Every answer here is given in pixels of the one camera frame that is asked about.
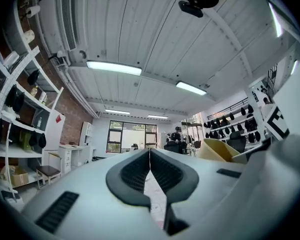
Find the black and white sign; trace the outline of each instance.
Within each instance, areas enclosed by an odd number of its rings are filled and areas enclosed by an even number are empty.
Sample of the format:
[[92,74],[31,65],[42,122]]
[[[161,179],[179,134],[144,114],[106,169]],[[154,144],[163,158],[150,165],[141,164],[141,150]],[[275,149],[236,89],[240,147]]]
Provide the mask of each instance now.
[[281,141],[289,135],[289,129],[284,120],[284,117],[275,105],[266,119],[264,120],[264,126],[279,140]]

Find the white ceiling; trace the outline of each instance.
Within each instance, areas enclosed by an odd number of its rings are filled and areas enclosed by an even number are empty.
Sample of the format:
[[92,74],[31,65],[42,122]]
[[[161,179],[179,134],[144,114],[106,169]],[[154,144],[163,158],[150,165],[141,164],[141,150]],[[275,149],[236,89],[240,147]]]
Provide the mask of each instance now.
[[[276,38],[266,0],[220,0],[202,18],[182,12],[178,1],[74,0],[78,48],[69,52],[68,73],[95,111],[178,121],[266,74],[289,48],[288,33]],[[95,71],[86,60],[141,67],[142,74]],[[179,80],[209,84],[208,94],[178,89]]]

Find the ceiling light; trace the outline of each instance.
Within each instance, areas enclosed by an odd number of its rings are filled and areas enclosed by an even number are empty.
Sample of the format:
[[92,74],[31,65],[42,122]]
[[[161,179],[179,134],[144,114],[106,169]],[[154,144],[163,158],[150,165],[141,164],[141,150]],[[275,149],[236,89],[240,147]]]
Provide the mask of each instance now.
[[281,25],[279,24],[279,21],[278,21],[277,16],[276,16],[276,12],[275,12],[272,4],[269,3],[269,6],[270,6],[271,13],[272,13],[273,21],[274,21],[274,24],[275,24],[276,37],[278,38],[282,35],[283,31],[282,31]]
[[167,116],[161,116],[161,115],[148,115],[148,118],[160,118],[160,119],[167,119]]
[[89,69],[92,70],[107,70],[107,71],[120,72],[120,73],[135,75],[135,76],[140,76],[142,71],[140,67],[136,67],[136,66],[129,66],[129,65],[111,63],[111,62],[93,61],[93,60],[88,60],[86,62],[86,65]]
[[292,75],[292,74],[294,73],[294,71],[295,71],[297,65],[298,65],[298,61],[295,60],[294,63],[293,63],[293,67],[292,67],[292,71],[291,71],[291,74],[290,74],[290,75]]
[[106,109],[105,111],[107,112],[112,112],[112,113],[118,113],[118,114],[126,114],[126,115],[130,115],[130,112],[127,111],[120,111],[120,110],[112,110],[112,109]]
[[194,86],[192,86],[190,84],[187,84],[185,82],[182,82],[182,81],[177,82],[175,86],[179,87],[179,88],[182,88],[182,89],[185,89],[187,91],[199,94],[199,95],[205,95],[206,94],[206,92],[204,90],[201,90],[197,87],[194,87]]

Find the cardboard box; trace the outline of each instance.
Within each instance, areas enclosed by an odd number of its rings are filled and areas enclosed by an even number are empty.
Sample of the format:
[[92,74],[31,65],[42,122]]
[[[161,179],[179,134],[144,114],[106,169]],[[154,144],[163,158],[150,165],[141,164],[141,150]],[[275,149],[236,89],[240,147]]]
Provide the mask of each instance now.
[[[9,169],[10,169],[11,183],[14,188],[29,183],[28,173],[24,169],[22,169],[22,167],[10,165]],[[0,172],[0,178],[7,181],[8,179],[6,178],[5,173],[6,173],[6,167],[3,167]]]

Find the vent slot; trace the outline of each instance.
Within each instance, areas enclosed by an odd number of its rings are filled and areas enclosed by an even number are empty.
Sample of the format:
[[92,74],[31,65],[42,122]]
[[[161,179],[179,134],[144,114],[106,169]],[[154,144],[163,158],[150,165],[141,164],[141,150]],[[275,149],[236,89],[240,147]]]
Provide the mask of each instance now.
[[71,0],[60,0],[61,18],[65,33],[65,48],[72,51],[77,48],[72,21]]
[[36,224],[44,230],[54,233],[60,223],[64,220],[71,207],[78,198],[78,194],[69,191],[64,192],[44,214],[37,220]]

